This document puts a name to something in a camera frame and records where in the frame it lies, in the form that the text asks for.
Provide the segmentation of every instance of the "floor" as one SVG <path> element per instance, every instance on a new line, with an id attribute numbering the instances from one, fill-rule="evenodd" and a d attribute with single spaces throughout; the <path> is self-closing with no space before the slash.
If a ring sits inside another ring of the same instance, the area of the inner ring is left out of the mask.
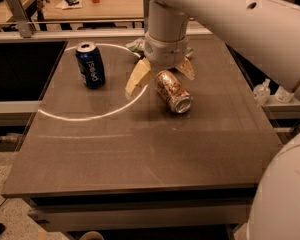
<path id="1" fill-rule="evenodd" d="M 0 192 L 18 152 L 11 152 L 15 143 L 0 144 Z M 62 233 L 50 233 L 34 223 L 27 213 L 30 207 L 21 199 L 4 199 L 0 195 L 0 223 L 6 227 L 0 240 L 67 240 Z M 235 240 L 245 240 L 246 227 L 235 232 Z"/>

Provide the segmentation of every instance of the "fallen can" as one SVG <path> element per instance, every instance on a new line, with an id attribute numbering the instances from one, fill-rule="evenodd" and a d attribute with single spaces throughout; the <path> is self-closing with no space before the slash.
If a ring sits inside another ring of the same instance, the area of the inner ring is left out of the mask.
<path id="1" fill-rule="evenodd" d="M 156 90 L 174 113 L 184 113 L 191 107 L 192 96 L 169 71 L 164 70 L 155 78 Z"/>
<path id="2" fill-rule="evenodd" d="M 91 89 L 103 86 L 106 82 L 100 51 L 94 42 L 81 42 L 77 45 L 76 57 L 84 84 Z"/>

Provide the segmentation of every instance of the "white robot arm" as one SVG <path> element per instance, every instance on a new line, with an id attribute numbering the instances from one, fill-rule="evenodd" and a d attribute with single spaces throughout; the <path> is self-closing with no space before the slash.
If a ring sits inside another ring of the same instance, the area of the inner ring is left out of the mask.
<path id="1" fill-rule="evenodd" d="M 171 68 L 185 55 L 192 17 L 300 100 L 300 7 L 281 0 L 151 0 L 145 55 Z M 300 135 L 258 187 L 250 240 L 300 240 Z"/>

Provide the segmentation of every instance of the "plastic bottle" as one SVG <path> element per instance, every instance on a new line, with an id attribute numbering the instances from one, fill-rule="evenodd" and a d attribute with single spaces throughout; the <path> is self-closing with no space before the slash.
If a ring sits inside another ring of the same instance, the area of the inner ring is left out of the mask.
<path id="1" fill-rule="evenodd" d="M 266 78 L 262 84 L 257 85 L 253 89 L 254 99 L 257 100 L 260 105 L 264 105 L 270 97 L 269 83 L 270 79 Z"/>

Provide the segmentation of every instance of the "dark blue soda can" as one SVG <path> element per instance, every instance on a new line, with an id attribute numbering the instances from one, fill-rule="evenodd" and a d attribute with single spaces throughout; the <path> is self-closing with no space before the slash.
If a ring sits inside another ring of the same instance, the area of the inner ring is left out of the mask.
<path id="1" fill-rule="evenodd" d="M 91 89 L 103 86 L 106 82 L 100 51 L 94 42 L 77 45 L 76 57 L 84 84 Z"/>

